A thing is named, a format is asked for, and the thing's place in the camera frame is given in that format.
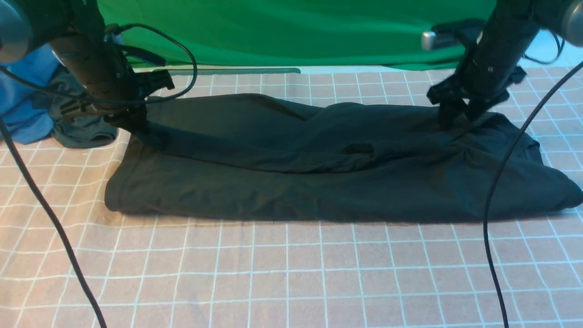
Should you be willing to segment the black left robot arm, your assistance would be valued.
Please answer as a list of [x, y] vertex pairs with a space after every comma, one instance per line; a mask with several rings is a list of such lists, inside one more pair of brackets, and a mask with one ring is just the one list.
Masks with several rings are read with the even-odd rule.
[[136, 73], [127, 56], [162, 67], [166, 60], [123, 44], [124, 27], [107, 25], [95, 0], [3, 0], [0, 18], [2, 63], [47, 44], [83, 87], [81, 96], [60, 106], [63, 120], [101, 116], [113, 127], [148, 134], [144, 100], [174, 84], [165, 69]]

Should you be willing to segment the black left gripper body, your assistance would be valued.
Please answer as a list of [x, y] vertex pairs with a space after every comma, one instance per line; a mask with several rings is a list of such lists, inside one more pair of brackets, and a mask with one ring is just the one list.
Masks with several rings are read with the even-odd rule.
[[142, 101], [162, 88], [175, 88], [166, 69], [135, 73], [126, 55], [150, 64], [166, 64], [151, 51], [136, 46], [104, 43], [60, 43], [58, 58], [84, 89], [92, 101], [68, 101], [61, 106], [61, 118], [74, 120], [86, 116], [119, 114], [132, 106], [127, 102]]

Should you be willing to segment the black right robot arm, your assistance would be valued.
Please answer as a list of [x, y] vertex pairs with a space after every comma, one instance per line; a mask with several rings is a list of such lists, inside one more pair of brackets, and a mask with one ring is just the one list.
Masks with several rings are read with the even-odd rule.
[[452, 21], [425, 31], [424, 50], [457, 45], [465, 50], [454, 73], [427, 92], [429, 101], [439, 106], [439, 125], [448, 129], [460, 115], [474, 121], [505, 102], [508, 87], [526, 77], [518, 63], [541, 29], [582, 46], [582, 2], [498, 0], [487, 20]]

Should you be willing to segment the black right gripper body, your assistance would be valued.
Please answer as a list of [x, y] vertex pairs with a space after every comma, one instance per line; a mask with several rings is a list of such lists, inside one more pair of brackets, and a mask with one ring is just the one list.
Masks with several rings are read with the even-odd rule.
[[522, 58], [522, 55], [502, 55], [472, 59], [466, 55], [451, 76], [429, 88], [427, 97], [437, 105], [485, 100], [497, 106], [509, 99], [508, 87], [526, 77], [518, 64]]

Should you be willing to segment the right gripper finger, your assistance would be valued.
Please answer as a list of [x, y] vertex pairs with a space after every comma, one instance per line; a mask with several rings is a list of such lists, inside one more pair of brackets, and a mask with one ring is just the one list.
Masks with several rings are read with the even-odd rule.
[[469, 121], [476, 121], [493, 106], [494, 103], [491, 101], [469, 100], [465, 109], [465, 118]]
[[441, 102], [439, 105], [438, 123], [443, 130], [458, 129], [468, 124], [465, 117], [467, 104], [465, 102]]

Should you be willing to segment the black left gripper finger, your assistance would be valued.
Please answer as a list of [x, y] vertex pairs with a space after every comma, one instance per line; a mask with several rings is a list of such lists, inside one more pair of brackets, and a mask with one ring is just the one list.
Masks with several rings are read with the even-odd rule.
[[119, 112], [106, 116], [106, 123], [132, 134], [148, 135], [147, 112]]

